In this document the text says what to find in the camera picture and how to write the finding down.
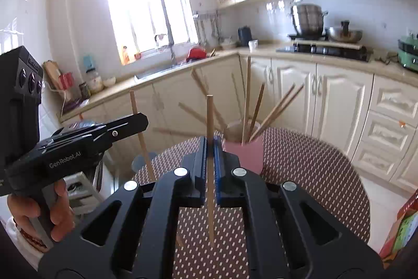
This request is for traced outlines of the cream lower kitchen cabinets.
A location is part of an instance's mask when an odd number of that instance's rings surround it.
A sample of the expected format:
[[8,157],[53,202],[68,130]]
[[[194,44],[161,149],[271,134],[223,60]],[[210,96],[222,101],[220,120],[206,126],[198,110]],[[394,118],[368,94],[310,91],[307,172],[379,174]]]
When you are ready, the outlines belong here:
[[335,146],[364,176],[417,190],[417,74],[396,63],[228,52],[116,83],[61,122],[137,108],[149,117],[149,148],[161,151],[205,132],[207,96],[215,127],[240,144],[282,127]]

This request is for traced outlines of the pink cylindrical utensil cup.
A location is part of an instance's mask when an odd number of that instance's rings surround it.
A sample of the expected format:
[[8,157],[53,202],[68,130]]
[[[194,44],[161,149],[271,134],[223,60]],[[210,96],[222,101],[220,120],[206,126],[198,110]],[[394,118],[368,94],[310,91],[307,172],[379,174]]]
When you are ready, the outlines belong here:
[[227,126],[227,136],[227,139],[223,137],[223,150],[238,156],[242,168],[260,175],[264,168],[263,135],[242,144],[242,121],[235,120]]

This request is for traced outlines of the orange bottle on windowsill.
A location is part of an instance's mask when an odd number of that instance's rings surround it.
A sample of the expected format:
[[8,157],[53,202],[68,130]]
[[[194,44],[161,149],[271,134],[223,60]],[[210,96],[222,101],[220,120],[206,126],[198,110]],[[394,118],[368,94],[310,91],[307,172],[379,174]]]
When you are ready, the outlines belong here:
[[124,45],[123,49],[122,49],[122,56],[123,56],[123,64],[129,64],[130,63],[130,57],[129,54],[127,52],[127,47]]

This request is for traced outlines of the steel sink faucet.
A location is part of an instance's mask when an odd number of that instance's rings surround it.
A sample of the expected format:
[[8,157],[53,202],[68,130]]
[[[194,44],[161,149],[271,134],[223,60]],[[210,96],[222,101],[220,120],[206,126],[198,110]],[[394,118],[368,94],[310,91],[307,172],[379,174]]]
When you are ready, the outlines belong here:
[[178,63],[176,61],[176,55],[173,51],[173,43],[169,40],[169,35],[167,33],[156,34],[154,36],[154,42],[158,52],[170,52],[171,65],[176,66]]

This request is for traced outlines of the steel wok with lid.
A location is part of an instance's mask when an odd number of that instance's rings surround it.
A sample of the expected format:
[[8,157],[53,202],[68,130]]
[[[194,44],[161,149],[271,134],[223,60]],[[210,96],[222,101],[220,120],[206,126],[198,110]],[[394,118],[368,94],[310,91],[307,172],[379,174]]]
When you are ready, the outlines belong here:
[[351,30],[349,28],[350,21],[343,20],[339,27],[325,28],[325,32],[328,38],[334,42],[343,43],[357,43],[360,42],[363,37],[362,30]]

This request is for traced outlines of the brown polka dot tablecloth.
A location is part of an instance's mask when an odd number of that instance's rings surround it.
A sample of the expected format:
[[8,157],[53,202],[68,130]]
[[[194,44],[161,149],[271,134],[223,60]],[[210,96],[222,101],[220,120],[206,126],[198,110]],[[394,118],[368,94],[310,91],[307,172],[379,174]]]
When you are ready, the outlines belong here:
[[153,161],[158,181],[133,278],[375,278],[378,255],[297,183],[267,183],[193,138]]

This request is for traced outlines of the kitchen window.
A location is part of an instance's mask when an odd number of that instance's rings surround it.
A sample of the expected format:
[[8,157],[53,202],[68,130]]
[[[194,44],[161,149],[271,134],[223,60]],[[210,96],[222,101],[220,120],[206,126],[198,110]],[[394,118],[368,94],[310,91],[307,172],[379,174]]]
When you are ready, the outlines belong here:
[[130,64],[165,53],[156,50],[159,33],[169,35],[174,52],[198,41],[190,0],[108,0],[108,6],[122,65],[124,45]]

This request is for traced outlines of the hanging utensil rack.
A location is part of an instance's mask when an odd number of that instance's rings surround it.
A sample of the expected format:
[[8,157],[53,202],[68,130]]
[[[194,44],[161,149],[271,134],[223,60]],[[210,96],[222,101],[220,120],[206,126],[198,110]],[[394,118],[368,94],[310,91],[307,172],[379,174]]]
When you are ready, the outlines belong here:
[[219,11],[193,12],[193,21],[198,44],[205,48],[216,48],[220,43]]

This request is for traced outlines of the glass jar with label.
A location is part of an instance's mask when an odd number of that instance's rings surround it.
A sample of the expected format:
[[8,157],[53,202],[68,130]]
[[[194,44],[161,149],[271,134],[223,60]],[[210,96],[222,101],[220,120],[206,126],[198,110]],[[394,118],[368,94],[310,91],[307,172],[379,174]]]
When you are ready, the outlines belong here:
[[86,84],[91,94],[101,92],[104,89],[102,78],[95,68],[86,71]]

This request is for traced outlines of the stainless steel steamer pot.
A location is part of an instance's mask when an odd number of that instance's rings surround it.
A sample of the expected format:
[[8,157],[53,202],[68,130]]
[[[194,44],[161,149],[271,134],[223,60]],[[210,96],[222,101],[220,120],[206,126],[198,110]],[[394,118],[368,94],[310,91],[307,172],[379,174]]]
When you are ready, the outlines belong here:
[[328,11],[313,3],[303,3],[303,0],[290,2],[290,15],[293,27],[301,36],[321,36],[324,31],[324,17]]

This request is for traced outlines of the black gas stove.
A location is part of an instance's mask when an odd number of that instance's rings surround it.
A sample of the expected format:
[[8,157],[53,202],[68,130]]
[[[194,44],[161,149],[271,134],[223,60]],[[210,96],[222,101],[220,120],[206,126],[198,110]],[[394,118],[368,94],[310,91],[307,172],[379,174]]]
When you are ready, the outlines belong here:
[[364,45],[330,41],[327,35],[322,35],[317,40],[305,39],[299,35],[289,35],[289,38],[291,41],[276,48],[276,52],[318,54],[359,62],[369,62],[372,56],[372,52]]

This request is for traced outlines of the small white bowl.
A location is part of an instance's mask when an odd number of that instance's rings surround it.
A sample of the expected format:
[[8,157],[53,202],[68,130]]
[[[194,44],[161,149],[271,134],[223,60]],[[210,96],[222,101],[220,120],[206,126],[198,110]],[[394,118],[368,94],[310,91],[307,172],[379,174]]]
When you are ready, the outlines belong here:
[[110,88],[110,87],[114,86],[115,84],[116,84],[116,78],[115,77],[110,77],[110,78],[107,78],[107,79],[103,80],[103,86],[105,88]]

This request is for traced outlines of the green electric cooker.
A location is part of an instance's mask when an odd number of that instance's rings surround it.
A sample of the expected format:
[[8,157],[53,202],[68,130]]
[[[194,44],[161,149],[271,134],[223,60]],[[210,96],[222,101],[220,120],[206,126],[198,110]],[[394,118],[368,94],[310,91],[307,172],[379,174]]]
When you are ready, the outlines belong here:
[[411,36],[402,36],[398,40],[398,62],[406,69],[418,72],[418,42]]

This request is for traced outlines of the dark blue electric kettle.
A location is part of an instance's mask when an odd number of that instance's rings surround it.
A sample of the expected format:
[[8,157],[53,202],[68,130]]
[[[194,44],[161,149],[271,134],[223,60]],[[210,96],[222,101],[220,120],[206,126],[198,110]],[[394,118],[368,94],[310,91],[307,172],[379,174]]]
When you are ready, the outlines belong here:
[[248,47],[249,42],[253,40],[252,31],[249,26],[238,28],[238,38],[241,47]]

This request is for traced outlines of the white mug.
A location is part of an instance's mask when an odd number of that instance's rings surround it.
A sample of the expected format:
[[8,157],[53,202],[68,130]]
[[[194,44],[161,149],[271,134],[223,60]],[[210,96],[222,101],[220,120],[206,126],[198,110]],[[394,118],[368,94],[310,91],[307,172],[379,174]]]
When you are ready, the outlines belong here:
[[249,51],[251,53],[252,52],[255,52],[258,49],[258,47],[259,47],[259,41],[258,40],[250,40],[248,42],[248,46],[249,46]]

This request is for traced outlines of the red bowl by sink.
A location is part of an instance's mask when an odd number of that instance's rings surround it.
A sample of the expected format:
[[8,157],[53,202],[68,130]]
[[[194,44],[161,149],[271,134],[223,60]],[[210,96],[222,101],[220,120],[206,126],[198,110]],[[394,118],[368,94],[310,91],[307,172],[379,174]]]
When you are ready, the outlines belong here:
[[186,63],[205,59],[207,52],[202,47],[192,47],[186,57]]

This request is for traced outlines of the stainless steel sink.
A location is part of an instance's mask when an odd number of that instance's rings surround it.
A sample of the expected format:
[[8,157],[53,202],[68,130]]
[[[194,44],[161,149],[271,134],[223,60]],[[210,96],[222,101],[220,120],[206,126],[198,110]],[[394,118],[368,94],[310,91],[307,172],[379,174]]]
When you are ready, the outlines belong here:
[[145,79],[149,76],[152,76],[152,75],[155,75],[155,74],[161,74],[161,73],[164,73],[165,71],[171,71],[173,69],[177,69],[181,66],[186,66],[188,64],[190,64],[190,62],[183,62],[183,63],[180,63],[180,64],[163,64],[161,66],[148,69],[147,71],[142,71],[139,74],[136,74],[135,78],[138,79],[138,80]]

